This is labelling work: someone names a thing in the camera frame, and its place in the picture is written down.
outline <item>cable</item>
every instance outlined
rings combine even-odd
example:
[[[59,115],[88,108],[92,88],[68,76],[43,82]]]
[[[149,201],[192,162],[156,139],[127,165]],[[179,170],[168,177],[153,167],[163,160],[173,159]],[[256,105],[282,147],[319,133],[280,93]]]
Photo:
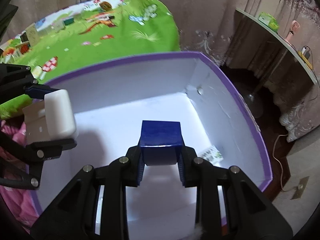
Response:
[[[290,190],[293,190],[293,189],[297,189],[297,188],[298,188],[298,187],[293,187],[293,188],[290,188],[290,189],[288,189],[288,190],[284,190],[284,189],[283,189],[282,178],[283,178],[283,173],[284,173],[284,171],[283,171],[283,167],[282,167],[281,162],[275,157],[276,144],[277,144],[279,138],[280,138],[281,136],[287,136],[287,135],[288,135],[288,134],[279,134],[278,137],[277,137],[276,140],[275,140],[275,143],[273,144],[273,149],[272,149],[272,157],[273,157],[277,162],[279,162],[280,167],[281,167],[280,185],[281,185],[281,191],[282,191],[282,192],[288,192],[288,191],[290,191]]]
[[[303,62],[305,62],[304,59],[299,55],[299,53],[298,53],[298,51],[296,50],[295,46],[293,46],[292,44],[290,44],[290,45],[291,45],[291,47],[293,47],[293,49],[296,51],[296,53],[298,54],[298,56],[303,60]],[[315,100],[316,98],[318,98],[318,96],[319,96],[320,84],[319,84],[319,80],[318,80],[318,77],[317,77],[317,75],[316,75],[316,72],[315,72],[315,69],[314,69],[314,65],[313,65],[312,50],[311,50],[311,48],[310,48],[309,46],[303,46],[303,47],[309,48],[309,50],[310,50],[310,52],[311,52],[311,63],[312,63],[312,69],[311,69],[311,71],[312,71],[313,75],[315,76],[315,78],[316,78],[316,80],[317,80],[317,83],[318,83],[317,95],[316,95],[315,98],[312,98],[312,99],[310,99],[310,100],[308,101],[308,102],[310,102],[310,101]]]

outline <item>green blanket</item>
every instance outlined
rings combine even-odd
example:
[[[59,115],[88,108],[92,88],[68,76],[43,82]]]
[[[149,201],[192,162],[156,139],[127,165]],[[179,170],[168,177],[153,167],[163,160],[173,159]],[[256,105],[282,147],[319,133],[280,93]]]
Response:
[[[104,11],[103,2],[112,8]],[[65,26],[59,30],[61,21]],[[39,28],[43,23],[47,27]],[[11,58],[10,52],[16,56],[14,50],[21,43],[18,35],[5,50],[2,61],[10,58],[14,64],[30,66],[40,84],[117,57],[179,50],[173,17],[158,0],[93,0],[47,16],[35,26],[40,37],[37,44]],[[29,104],[31,98],[22,95],[0,105],[1,119],[21,115],[22,108]]]

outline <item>pink cloth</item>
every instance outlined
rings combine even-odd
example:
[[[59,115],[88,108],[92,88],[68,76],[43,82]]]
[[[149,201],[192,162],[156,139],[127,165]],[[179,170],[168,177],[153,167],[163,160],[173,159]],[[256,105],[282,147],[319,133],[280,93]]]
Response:
[[[7,121],[2,121],[1,130],[9,135],[13,141],[18,142],[23,146],[26,145],[25,123],[23,123],[20,128],[17,128],[8,125]],[[10,153],[3,150],[2,147],[0,147],[0,156],[5,160],[9,160],[19,169],[26,169],[25,163],[13,157]],[[5,177],[12,177],[12,175],[5,173]],[[22,224],[31,227],[39,215],[34,207],[30,190],[0,186],[0,194],[15,218]]]

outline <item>dark wooden floor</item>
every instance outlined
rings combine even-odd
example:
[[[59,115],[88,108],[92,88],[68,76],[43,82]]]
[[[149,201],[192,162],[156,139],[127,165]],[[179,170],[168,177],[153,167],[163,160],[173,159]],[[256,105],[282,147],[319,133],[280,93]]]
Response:
[[[235,70],[235,69],[230,69],[226,66],[221,67],[221,70],[228,76],[228,78],[233,83],[241,82],[247,86],[250,86],[252,89],[258,84],[258,79],[255,78],[255,76],[253,75],[253,72],[249,70],[245,70],[245,69]],[[277,136],[279,134],[287,134],[288,131],[284,126],[282,126],[279,123],[279,117],[281,113],[279,108],[273,103],[273,94],[267,88],[263,87],[259,92],[259,96],[263,102],[264,113],[262,117],[256,119],[256,122],[261,129],[261,134],[269,153],[269,158],[270,158],[272,172],[273,172],[273,181],[265,190],[265,194],[270,200],[274,200],[274,198],[281,191],[281,186],[280,186],[281,168],[279,163],[272,157],[272,148]],[[293,142],[288,143],[286,141],[285,136],[281,136],[277,142],[276,149],[275,149],[275,157],[282,163],[282,166],[284,168],[283,185],[290,178],[290,171],[289,171],[286,156],[288,155],[293,144],[294,144]]]

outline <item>white cable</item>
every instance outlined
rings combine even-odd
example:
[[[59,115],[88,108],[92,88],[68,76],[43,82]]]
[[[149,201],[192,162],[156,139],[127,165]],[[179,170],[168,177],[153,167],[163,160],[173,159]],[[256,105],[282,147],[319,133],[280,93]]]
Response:
[[[293,190],[293,189],[296,189],[296,188],[297,188],[297,187],[293,187],[293,188],[290,188],[290,189],[288,189],[288,190],[284,190],[284,189],[283,189],[282,178],[283,178],[283,173],[284,173],[284,171],[283,171],[283,167],[282,167],[281,162],[275,157],[276,144],[277,144],[279,138],[280,138],[281,136],[287,136],[287,135],[288,135],[288,134],[279,134],[278,137],[277,137],[276,140],[275,140],[275,143],[273,144],[273,149],[272,149],[272,157],[273,157],[277,162],[279,162],[280,167],[281,167],[280,185],[281,185],[281,191],[282,191],[282,192],[288,192],[288,191],[290,191],[290,190]]]

